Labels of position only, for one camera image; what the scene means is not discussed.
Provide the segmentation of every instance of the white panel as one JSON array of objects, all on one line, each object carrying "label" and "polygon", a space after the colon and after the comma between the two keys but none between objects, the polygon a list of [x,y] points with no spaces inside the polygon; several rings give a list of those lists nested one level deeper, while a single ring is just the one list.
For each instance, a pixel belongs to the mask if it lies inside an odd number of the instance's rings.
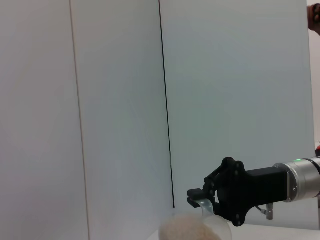
[{"label": "white panel", "polygon": [[[161,0],[174,198],[223,158],[247,170],[315,154],[306,2]],[[317,200],[246,223],[318,229]]]},{"label": "white panel", "polygon": [[[317,0],[307,0],[307,4],[317,4]],[[310,42],[310,62],[312,79],[312,98],[313,98],[313,118],[314,118],[314,139],[320,143],[320,36],[309,30]]]},{"label": "white panel", "polygon": [[72,1],[90,235],[147,239],[172,208],[157,0]]},{"label": "white panel", "polygon": [[67,0],[0,1],[0,238],[87,240]]}]

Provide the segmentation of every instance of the black vertical line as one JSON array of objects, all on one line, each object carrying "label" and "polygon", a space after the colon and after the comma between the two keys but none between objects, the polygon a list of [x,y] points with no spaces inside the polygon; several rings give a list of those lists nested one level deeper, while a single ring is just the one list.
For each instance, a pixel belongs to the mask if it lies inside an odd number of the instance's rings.
[{"label": "black vertical line", "polygon": [[168,114],[168,97],[167,97],[167,81],[166,81],[166,66],[165,66],[165,52],[164,52],[164,37],[163,37],[163,31],[162,31],[162,17],[161,17],[160,0],[158,0],[158,3],[159,3],[159,16],[160,16],[161,44],[162,44],[162,63],[163,63],[164,89],[165,89],[166,120],[167,120],[167,125],[168,125],[168,138],[169,138],[172,201],[173,201],[173,208],[175,208],[176,204],[175,204],[175,193],[174,193],[174,179],[173,179],[173,175],[172,175],[172,158],[171,158],[170,128],[169,128],[169,114]]},{"label": "black vertical line", "polygon": [[77,54],[76,54],[76,41],[75,41],[74,19],[73,19],[73,14],[72,14],[72,3],[71,3],[71,0],[69,0],[69,8],[70,8],[71,34],[72,34],[72,44],[73,44],[73,57],[74,57],[74,69],[75,69],[76,93],[77,93],[77,98],[78,98],[79,120],[80,120],[82,164],[83,164],[83,175],[84,175],[84,194],[85,194],[85,207],[86,207],[86,223],[87,223],[87,228],[88,228],[88,240],[90,240],[90,238],[91,238],[90,234],[91,233],[90,233],[90,223],[89,223],[87,173],[86,173],[85,148],[84,148],[84,132],[83,132],[83,125],[82,125],[82,118],[81,118],[79,81],[78,81],[78,65],[77,65]]},{"label": "black vertical line", "polygon": [[320,196],[318,196],[318,218],[320,223]]}]

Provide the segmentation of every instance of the white table surface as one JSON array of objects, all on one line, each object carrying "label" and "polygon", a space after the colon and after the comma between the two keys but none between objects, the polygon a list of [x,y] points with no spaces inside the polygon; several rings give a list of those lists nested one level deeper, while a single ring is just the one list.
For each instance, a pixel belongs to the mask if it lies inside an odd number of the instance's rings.
[{"label": "white table surface", "polygon": [[[320,240],[320,231],[246,224],[230,227],[232,240]],[[148,240],[159,240],[158,231]]]}]

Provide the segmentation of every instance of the plush ball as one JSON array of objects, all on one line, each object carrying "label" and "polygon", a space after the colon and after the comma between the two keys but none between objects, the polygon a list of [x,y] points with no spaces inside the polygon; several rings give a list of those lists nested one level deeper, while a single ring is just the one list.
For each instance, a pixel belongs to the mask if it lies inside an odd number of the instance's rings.
[{"label": "plush ball", "polygon": [[221,240],[195,216],[178,216],[159,229],[159,240]]}]

